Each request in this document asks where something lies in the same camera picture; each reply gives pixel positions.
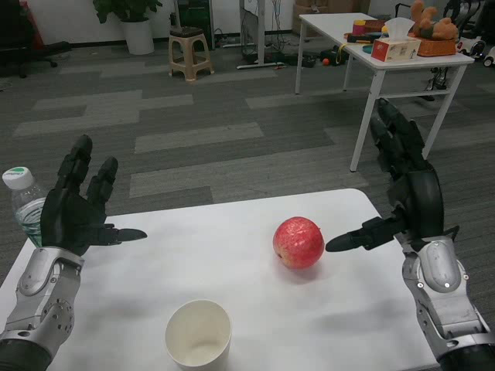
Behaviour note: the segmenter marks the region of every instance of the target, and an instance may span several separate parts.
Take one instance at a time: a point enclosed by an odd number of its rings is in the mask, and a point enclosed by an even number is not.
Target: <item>plastic water bottle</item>
[[[41,212],[46,191],[35,182],[28,168],[11,168],[2,179],[12,190],[12,208],[17,223],[37,247],[41,247]]]

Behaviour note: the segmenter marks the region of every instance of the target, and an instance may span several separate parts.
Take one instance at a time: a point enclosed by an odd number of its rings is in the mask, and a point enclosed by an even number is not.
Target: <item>bottle cap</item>
[[[6,186],[15,191],[28,188],[34,183],[30,170],[24,167],[7,170],[3,173],[2,180]]]

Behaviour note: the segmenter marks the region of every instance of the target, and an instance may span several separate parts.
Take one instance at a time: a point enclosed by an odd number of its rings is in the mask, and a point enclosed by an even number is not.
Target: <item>table leg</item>
[[[458,68],[454,81],[450,86],[450,94],[446,95],[443,99],[442,106],[440,107],[439,114],[436,116],[435,122],[433,123],[432,130],[426,139],[425,148],[423,149],[423,158],[427,158],[430,151],[432,150],[433,142],[435,141],[436,135],[439,133],[440,127],[442,126],[443,119],[446,117],[447,111],[449,110],[450,104],[454,95],[456,95],[457,88],[461,80],[463,79],[464,72],[467,66],[461,66]]]
[[[378,70],[375,72],[373,77],[373,82],[371,83],[370,95],[368,96],[368,102],[366,103],[366,108],[364,109],[363,120],[361,121],[361,128],[359,129],[359,135],[357,136],[356,147],[354,149],[353,161],[350,163],[350,171],[355,172],[357,169],[357,163],[361,156],[361,151],[363,150],[364,139],[366,138],[366,133],[368,127],[370,126],[371,114],[373,113],[374,102],[380,96],[381,85],[384,82],[385,70]]]
[[[302,71],[302,52],[304,51],[304,42],[306,40],[306,24],[301,22],[301,36],[299,37],[299,55],[297,57],[297,74],[295,75],[295,93],[301,92],[301,71]]]
[[[343,91],[347,91],[347,84],[349,83],[350,80],[350,75],[353,72],[353,56],[349,56],[349,60],[347,61],[347,69],[346,69],[346,76],[343,79]]]

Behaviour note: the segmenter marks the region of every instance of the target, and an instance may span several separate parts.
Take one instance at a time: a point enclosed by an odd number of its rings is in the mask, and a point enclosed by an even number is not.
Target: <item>apple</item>
[[[324,248],[318,226],[301,216],[286,220],[273,236],[273,250],[289,268],[311,267],[322,256]]]

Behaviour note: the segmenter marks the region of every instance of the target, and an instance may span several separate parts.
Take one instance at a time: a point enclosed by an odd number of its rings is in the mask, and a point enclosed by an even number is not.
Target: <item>tissue box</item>
[[[421,40],[408,37],[406,40],[374,40],[371,56],[382,62],[411,60],[418,54]]]

